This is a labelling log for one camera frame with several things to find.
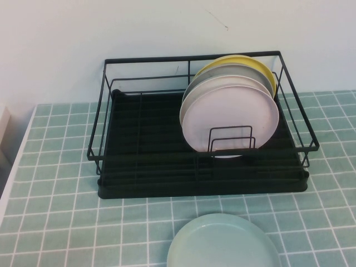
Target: metal wire frame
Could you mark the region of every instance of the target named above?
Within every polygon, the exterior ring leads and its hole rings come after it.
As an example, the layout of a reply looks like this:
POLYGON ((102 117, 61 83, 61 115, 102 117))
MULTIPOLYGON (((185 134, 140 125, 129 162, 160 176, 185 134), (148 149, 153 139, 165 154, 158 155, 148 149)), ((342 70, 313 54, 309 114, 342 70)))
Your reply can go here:
MULTIPOLYGON (((285 154, 285 153, 305 153, 305 156, 301 162, 301 165, 304 167, 309 167, 309 160, 308 160, 308 153, 311 151, 316 151, 319 148, 319 142, 317 140, 317 137, 314 133, 314 130, 309 122, 309 119, 304 111, 304 108, 301 104, 301 101, 298 97, 298 94, 296 92, 296 89, 293 85, 293 82, 291 80, 290 74, 288 72, 288 69, 285 65, 285 62, 283 60, 283 57, 280 53, 280 51, 266 51, 266 52, 249 52, 249 53, 233 53, 233 54, 223 54, 223 55, 205 55, 205 56, 183 56, 183 57, 151 57, 151 58, 122 58, 122 59, 110 59, 110 60, 105 60, 105 64, 104 64, 104 69, 103 69, 103 78, 102 78, 102 83, 101 83, 101 90, 100 90, 100 95, 99 95, 99 101, 98 101, 98 107, 97 107, 97 112, 96 112, 96 116, 94 119, 94 124, 93 124, 93 129, 92 129, 92 134, 90 137, 90 141, 89 141, 89 146, 88 146, 88 151, 87 151, 87 158, 88 160, 94 161, 97 165, 97 174, 101 174, 101 168, 100 168, 100 161, 103 161, 106 159, 106 155, 105 155, 105 151, 106 151, 106 147, 104 148, 104 153, 102 155, 102 145, 103 145, 103 141, 105 138, 105 133, 106 133, 106 124, 108 121, 108 109, 109 109, 109 105, 110 105, 110 100, 113 101, 113 93, 112 93, 112 85, 115 81, 130 81, 130 80, 151 80, 151 79, 161 79, 161 78, 178 78, 178 77, 187 77, 188 79, 188 83, 190 82, 190 77, 194 76, 190 74, 190 63, 191 61, 203 61, 203 60, 214 60, 218 57, 222 57, 222 56, 227 56, 227 55, 244 55, 244 56, 250 56, 250 57, 265 57, 265 56, 278 56, 281 62, 281 71, 279 73, 279 75, 277 75, 274 72, 274 75, 276 76, 276 79, 278 81, 277 87, 276 87, 276 96, 279 90, 281 90, 282 95, 283 95, 283 99, 286 103, 287 109, 288 109, 288 113, 291 117, 293 126, 295 127, 296 130, 296 134, 298 136, 298 139, 300 141, 301 147, 295 147, 294 144, 294 148, 291 149, 278 149, 278 150, 256 150, 256 149, 240 149, 240 150, 226 150, 226 151, 222 151, 222 150, 218 150, 218 151, 211 151, 208 149, 207 152, 196 152, 196 155, 185 155, 187 158, 199 158, 199 157, 211 157, 211 156, 229 156, 229 155, 236 155, 236 153, 238 153, 239 155, 246 155, 246 156, 253 156, 253 155, 268 155, 270 153, 274 153, 274 154, 285 154), (114 78, 111 80, 111 82, 109 83, 108 78, 106 76, 106 67, 109 64, 120 64, 120 63, 144 63, 144 62, 181 62, 181 61, 187 61, 188 64, 188 74, 186 75, 171 75, 171 76, 156 76, 156 77, 137 77, 137 78, 114 78), (311 143, 309 144, 309 146, 305 146, 303 144, 303 140, 300 137, 300 133, 298 131, 298 128, 295 124, 295 120, 293 118, 293 115, 291 114, 291 110, 290 107, 288 105, 288 101, 287 98, 285 97, 285 93, 282 89, 281 86, 281 78, 282 78, 282 74, 283 72, 285 73, 287 80, 289 82, 290 88, 292 90, 292 93, 294 95, 294 98, 297 102, 297 105, 299 107, 299 110, 301 112, 301 115, 304 119, 304 122, 307 126, 307 129, 309 131, 309 134, 311 135, 311 143), (92 149, 92 145, 93 145, 93 139, 94 139, 94 135, 96 132, 96 128, 97 128, 97 123, 98 123, 98 117, 99 117, 99 113, 100 113, 100 109, 101 109, 101 104, 102 104, 102 99, 103 99, 103 91, 104 91, 104 85, 107 85, 108 87, 108 98, 107 98, 107 106, 106 106, 106 112, 105 112, 105 119, 104 119, 104 123, 103 123, 103 130, 102 130, 102 136, 101 136, 101 142, 100 142, 100 147, 99 147, 99 152, 98 155, 94 154, 94 151, 92 149)), ((157 92, 183 92, 184 89, 181 90, 159 90, 159 91, 150 91, 149 93, 157 93, 157 92)), ((141 91, 136 91, 136 92, 122 92, 124 94, 140 94, 142 96, 143 92, 141 91)), ((111 160, 115 160, 115 156, 110 156, 111 160)))

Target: plate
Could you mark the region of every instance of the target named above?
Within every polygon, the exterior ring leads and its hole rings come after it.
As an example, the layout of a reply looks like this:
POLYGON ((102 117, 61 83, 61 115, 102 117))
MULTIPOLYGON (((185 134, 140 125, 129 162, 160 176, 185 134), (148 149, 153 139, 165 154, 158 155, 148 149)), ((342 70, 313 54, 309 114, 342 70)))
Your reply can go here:
POLYGON ((203 67, 200 71, 198 71, 198 73, 194 76, 193 80, 200 74, 202 73, 204 70, 217 66, 217 65, 221 65, 221 64, 225 64, 225 63, 240 63, 240 64, 244 64, 247 66, 250 66, 256 70, 258 70, 259 72, 262 72, 270 81, 270 83, 272 84, 273 87, 273 97, 276 94, 276 83, 274 81, 274 77, 273 74, 271 72, 271 70, 264 65, 262 62, 255 60, 252 57, 247 57, 247 56, 242 56, 242 55, 230 55, 230 56, 225 56, 225 57, 219 57, 216 60, 212 61, 211 63, 209 63, 208 65, 206 65, 205 67, 203 67))
POLYGON ((211 90, 215 90, 219 87, 223 86, 232 86, 232 85, 244 85, 256 88, 269 94, 267 88, 259 83, 258 81, 239 75, 221 75, 221 76, 214 76, 212 78, 208 78, 203 82, 199 83, 197 86, 191 90, 189 95, 183 100, 182 106, 180 108, 179 113, 179 120, 180 125, 182 125, 185 113, 190 105, 197 100, 202 94, 210 92, 211 90))
MULTIPOLYGON (((184 138, 196 151, 208 151, 209 132, 213 127, 251 126, 255 148, 265 144, 279 121, 276 103, 267 93, 249 86, 225 86, 201 95, 187 109, 182 122, 184 138)), ((218 129, 211 140, 250 136, 250 128, 218 129)), ((248 149, 249 139, 215 141, 212 151, 248 149)))
POLYGON ((221 75, 240 75, 240 76, 245 76, 254 79, 260 82, 261 84, 263 84, 268 89, 269 93, 271 94, 271 97, 273 97, 274 92, 273 92, 272 84, 267 79, 267 77, 263 75, 263 73, 247 65, 237 64, 237 63, 227 63, 227 64, 221 64, 208 68, 202 73, 200 73, 188 85, 187 89, 184 92, 183 100, 191 92, 191 90, 195 88, 195 86, 200 84, 202 81, 207 80, 214 76, 221 76, 221 75))
POLYGON ((167 267, 281 267, 272 241, 254 224, 230 214, 187 223, 169 248, 167 267))

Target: wall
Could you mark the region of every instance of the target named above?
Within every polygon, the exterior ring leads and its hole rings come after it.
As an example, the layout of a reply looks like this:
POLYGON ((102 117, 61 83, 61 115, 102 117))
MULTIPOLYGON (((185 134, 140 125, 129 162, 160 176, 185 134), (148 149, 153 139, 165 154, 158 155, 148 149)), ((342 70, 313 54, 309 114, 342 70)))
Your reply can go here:
POLYGON ((95 101, 105 58, 281 50, 297 90, 355 89, 356 2, 2 0, 0 102, 14 160, 33 107, 95 101))

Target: countertop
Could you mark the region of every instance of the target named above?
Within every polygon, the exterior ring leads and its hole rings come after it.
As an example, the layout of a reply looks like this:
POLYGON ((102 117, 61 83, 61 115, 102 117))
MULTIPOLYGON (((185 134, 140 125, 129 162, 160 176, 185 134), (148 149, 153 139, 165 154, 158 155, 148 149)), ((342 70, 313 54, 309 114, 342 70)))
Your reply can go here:
POLYGON ((37 106, 0 201, 1 266, 163 267, 175 234, 214 212, 260 227, 283 267, 356 266, 356 91, 300 99, 321 143, 306 192, 156 199, 98 198, 96 103, 37 106))

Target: black dish rack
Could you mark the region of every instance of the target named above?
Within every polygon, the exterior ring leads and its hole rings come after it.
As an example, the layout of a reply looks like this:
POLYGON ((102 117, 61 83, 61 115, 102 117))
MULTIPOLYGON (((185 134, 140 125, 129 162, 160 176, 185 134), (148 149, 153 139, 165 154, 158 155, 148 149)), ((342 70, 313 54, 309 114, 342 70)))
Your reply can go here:
POLYGON ((211 133, 224 127, 211 129, 207 152, 194 151, 182 134, 179 111, 184 90, 194 76, 191 73, 208 61, 233 54, 105 60, 87 151, 100 175, 99 197, 259 194, 307 189, 309 173, 304 168, 309 167, 308 153, 318 150, 319 142, 281 53, 237 54, 271 59, 275 68, 280 68, 273 72, 279 124, 272 138, 259 149, 254 148, 253 129, 248 125, 226 128, 246 127, 250 131, 248 137, 230 139, 249 139, 249 149, 212 151, 218 140, 211 133), (291 94, 286 95, 282 85, 291 94), (293 118, 296 113, 299 120, 293 118), (298 130, 301 123, 304 132, 298 130), (241 156, 216 157, 228 155, 241 156))

